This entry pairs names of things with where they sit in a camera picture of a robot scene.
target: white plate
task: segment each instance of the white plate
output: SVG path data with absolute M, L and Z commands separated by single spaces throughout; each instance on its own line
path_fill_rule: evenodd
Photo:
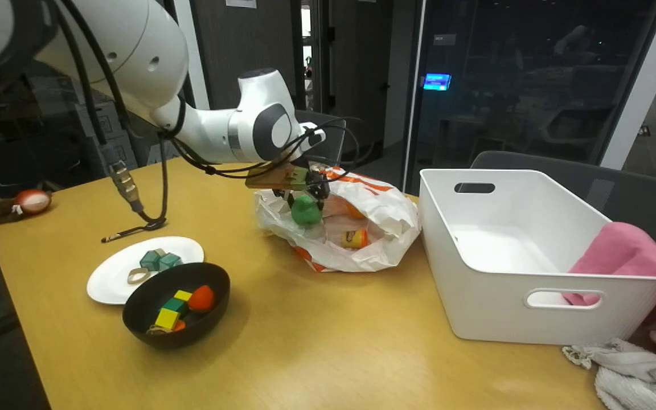
M 95 302 L 124 305 L 128 295 L 140 286 L 128 282 L 128 273 L 140 267 L 149 251 L 162 249 L 183 258 L 184 265 L 203 261 L 204 251 L 188 237 L 154 237 L 132 244 L 116 256 L 108 258 L 87 280 L 87 294 Z

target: bin handle hole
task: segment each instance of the bin handle hole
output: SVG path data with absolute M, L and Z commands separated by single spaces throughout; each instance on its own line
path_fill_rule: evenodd
M 532 310 L 597 310 L 602 300 L 604 294 L 593 289 L 538 289 L 526 295 Z
M 491 193 L 491 182 L 458 182 L 455 193 Z

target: white plastic bin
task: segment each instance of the white plastic bin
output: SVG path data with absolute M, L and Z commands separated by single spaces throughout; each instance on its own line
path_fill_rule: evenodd
M 424 245 L 462 339 L 605 344 L 656 305 L 656 275 L 570 273 L 609 223 L 540 170 L 424 168 Z M 562 294 L 602 295 L 570 305 Z

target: green toy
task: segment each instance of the green toy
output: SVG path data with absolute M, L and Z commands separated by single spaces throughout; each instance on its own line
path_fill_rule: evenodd
M 291 220 L 304 228 L 316 226 L 324 218 L 324 210 L 316 198 L 307 193 L 296 193 L 290 201 Z
M 183 258 L 173 256 L 173 253 L 165 253 L 162 249 L 149 251 L 142 259 L 140 267 L 146 270 L 165 270 L 170 267 L 183 265 Z
M 175 295 L 169 299 L 162 308 L 178 313 L 178 316 L 183 316 L 183 314 L 188 313 L 188 302 L 186 302 L 186 300 L 179 300 L 179 299 L 175 299 Z

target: yellow toy block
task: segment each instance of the yellow toy block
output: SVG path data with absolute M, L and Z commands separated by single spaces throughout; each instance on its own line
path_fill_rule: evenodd
M 178 291 L 173 294 L 173 299 L 188 302 L 192 291 L 183 291 L 183 289 L 178 289 Z
M 175 323 L 178 323 L 179 314 L 175 310 L 160 310 L 160 316 L 154 319 L 154 329 L 165 330 L 165 333 L 173 333 Z

